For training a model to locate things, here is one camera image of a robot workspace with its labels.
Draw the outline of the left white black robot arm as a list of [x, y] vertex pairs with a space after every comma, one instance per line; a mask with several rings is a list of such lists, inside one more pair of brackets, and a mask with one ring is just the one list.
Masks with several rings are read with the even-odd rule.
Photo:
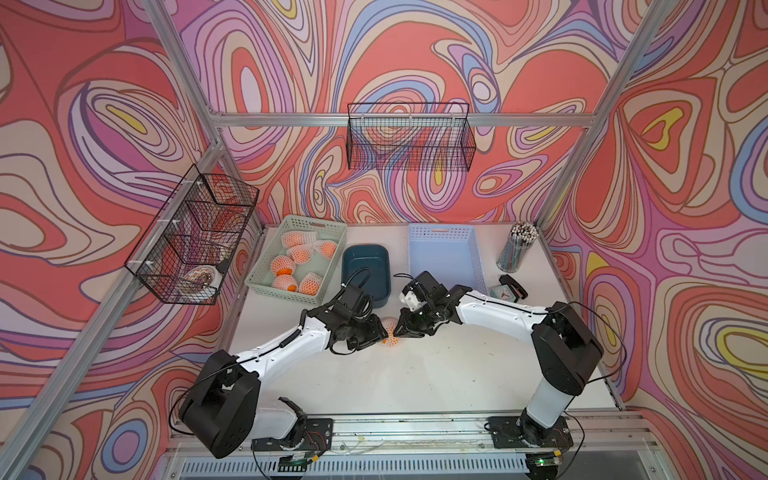
[[236, 355], [225, 350], [213, 353], [186, 396], [174, 405], [178, 417], [216, 459], [240, 447], [263, 415], [265, 437], [296, 445], [304, 435], [303, 411], [289, 399], [286, 408], [260, 409], [261, 390], [301, 362], [325, 351], [336, 355], [334, 345], [344, 342], [351, 355], [387, 336], [373, 313], [372, 297], [361, 288], [343, 285], [332, 299], [304, 309], [294, 329]]

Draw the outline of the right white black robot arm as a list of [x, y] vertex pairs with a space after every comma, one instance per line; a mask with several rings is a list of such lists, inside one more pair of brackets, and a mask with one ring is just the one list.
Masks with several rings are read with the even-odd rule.
[[533, 307], [497, 299], [468, 286], [448, 289], [431, 273], [412, 278], [399, 294], [396, 337], [433, 336], [448, 323], [484, 327], [534, 349], [542, 380], [517, 420], [524, 441], [541, 445], [573, 399], [582, 394], [604, 349], [568, 303]]

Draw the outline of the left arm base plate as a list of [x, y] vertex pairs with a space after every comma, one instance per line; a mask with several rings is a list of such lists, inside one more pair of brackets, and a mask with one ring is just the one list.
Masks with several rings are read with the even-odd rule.
[[330, 417], [310, 417], [299, 420], [283, 438], [261, 437], [251, 440], [256, 452], [322, 453], [332, 447], [334, 420]]

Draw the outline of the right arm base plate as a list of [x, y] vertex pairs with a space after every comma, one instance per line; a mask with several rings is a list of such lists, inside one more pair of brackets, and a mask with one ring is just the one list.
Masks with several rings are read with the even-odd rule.
[[491, 435], [496, 449], [566, 451], [574, 446], [564, 416], [560, 416], [551, 428], [520, 416], [491, 416], [484, 423], [484, 429]]

